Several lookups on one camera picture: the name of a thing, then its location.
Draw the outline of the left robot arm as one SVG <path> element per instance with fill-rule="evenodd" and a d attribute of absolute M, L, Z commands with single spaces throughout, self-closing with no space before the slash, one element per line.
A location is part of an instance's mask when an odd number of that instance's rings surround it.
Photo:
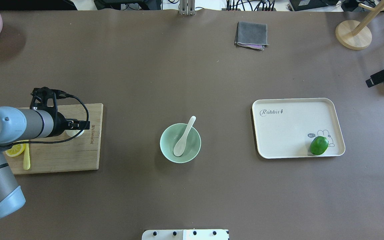
<path fill-rule="evenodd" d="M 4 152 L 17 142 L 58 136 L 65 130 L 88 130 L 90 121 L 65 118 L 56 106 L 32 108 L 0 107 L 0 219 L 25 204 L 22 189 L 15 179 Z"/>

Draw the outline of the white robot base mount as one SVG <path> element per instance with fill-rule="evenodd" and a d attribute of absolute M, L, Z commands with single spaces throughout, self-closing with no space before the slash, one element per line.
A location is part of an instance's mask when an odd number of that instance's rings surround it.
<path fill-rule="evenodd" d="M 142 240 L 229 240 L 226 229 L 159 229 L 146 230 Z"/>

